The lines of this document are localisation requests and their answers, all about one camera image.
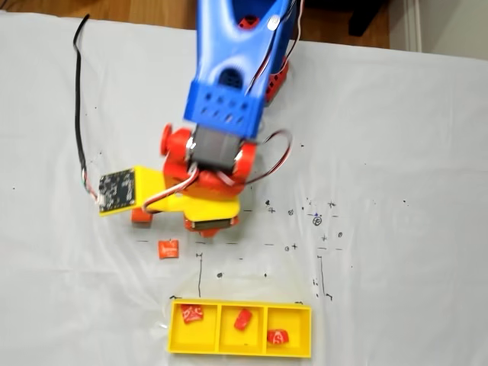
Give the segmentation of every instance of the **blue 3d-printed part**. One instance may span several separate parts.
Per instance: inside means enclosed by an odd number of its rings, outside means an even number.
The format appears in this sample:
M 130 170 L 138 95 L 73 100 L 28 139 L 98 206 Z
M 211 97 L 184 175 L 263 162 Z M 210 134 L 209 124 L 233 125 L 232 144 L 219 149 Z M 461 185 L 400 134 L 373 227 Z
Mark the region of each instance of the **blue 3d-printed part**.
M 255 138 L 269 76 L 279 71 L 283 63 L 297 3 L 298 0 L 199 0 L 197 71 L 188 94 L 186 120 L 243 139 Z M 259 18 L 253 29 L 238 27 L 246 15 Z M 272 17 L 280 19 L 276 29 L 269 24 Z M 267 66 L 256 78 L 267 57 Z

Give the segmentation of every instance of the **red wrapped candy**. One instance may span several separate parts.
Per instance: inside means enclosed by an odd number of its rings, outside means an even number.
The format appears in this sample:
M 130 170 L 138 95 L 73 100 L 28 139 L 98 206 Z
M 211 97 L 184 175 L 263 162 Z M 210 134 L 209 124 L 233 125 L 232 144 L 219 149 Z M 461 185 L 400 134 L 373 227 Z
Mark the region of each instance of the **red wrapped candy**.
M 202 320 L 204 318 L 204 311 L 200 305 L 188 305 L 183 303 L 181 305 L 181 315 L 185 324 L 194 322 L 195 320 Z
M 268 330 L 266 339 L 274 345 L 281 345 L 288 342 L 288 332 L 284 329 Z
M 239 315 L 236 318 L 236 322 L 234 323 L 234 328 L 238 330 L 244 330 L 249 321 L 251 320 L 252 313 L 247 309 L 242 309 L 239 312 Z

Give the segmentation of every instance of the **black circuit board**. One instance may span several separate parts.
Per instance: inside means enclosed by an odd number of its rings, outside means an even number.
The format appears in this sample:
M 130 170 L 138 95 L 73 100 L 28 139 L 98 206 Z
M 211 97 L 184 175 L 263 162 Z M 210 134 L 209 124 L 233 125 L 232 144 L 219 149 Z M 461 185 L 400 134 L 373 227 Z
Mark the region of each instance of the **black circuit board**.
M 102 175 L 100 177 L 100 212 L 109 212 L 136 203 L 136 179 L 134 169 Z

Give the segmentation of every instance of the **yellow tray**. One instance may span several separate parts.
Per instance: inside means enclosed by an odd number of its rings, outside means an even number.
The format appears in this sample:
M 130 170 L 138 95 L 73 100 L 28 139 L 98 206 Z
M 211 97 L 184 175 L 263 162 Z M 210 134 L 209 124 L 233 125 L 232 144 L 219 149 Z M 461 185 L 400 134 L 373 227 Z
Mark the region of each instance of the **yellow tray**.
M 185 324 L 181 304 L 201 305 L 204 318 Z M 251 320 L 244 330 L 235 329 L 244 308 L 252 313 Z M 177 299 L 172 301 L 168 352 L 309 358 L 311 325 L 311 308 L 298 303 Z M 268 329 L 285 329 L 289 342 L 267 342 Z

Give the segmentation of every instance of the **hole in blue part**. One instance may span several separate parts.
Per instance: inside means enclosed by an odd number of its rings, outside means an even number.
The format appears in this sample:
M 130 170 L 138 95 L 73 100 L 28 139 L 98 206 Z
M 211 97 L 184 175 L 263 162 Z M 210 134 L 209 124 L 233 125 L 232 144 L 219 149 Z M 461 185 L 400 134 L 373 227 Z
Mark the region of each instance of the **hole in blue part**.
M 242 89 L 242 76 L 236 69 L 224 69 L 219 76 L 219 84 Z

